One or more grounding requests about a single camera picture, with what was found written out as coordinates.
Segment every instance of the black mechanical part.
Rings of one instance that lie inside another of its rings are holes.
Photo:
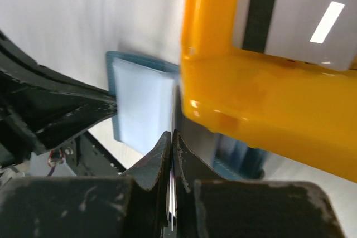
[[[115,97],[44,66],[0,32],[0,166],[58,148],[117,111]]]
[[[173,237],[166,228],[172,159],[178,238],[344,237],[316,185],[226,181],[190,151],[178,131],[172,144],[171,134],[163,133],[117,178],[25,178],[6,184],[0,190],[1,237]]]
[[[68,166],[77,176],[112,176],[123,167],[88,131],[61,147]]]

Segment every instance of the glossy surface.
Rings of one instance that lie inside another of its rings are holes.
[[[237,50],[237,0],[186,0],[181,72],[191,120],[357,182],[357,71]]]

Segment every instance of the yellow-orange plastic edge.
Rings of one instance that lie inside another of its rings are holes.
[[[184,114],[357,182],[357,71],[336,72],[231,45],[237,0],[186,0]]]

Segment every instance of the black stripe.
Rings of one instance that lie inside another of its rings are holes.
[[[264,52],[275,0],[250,0],[242,49]]]

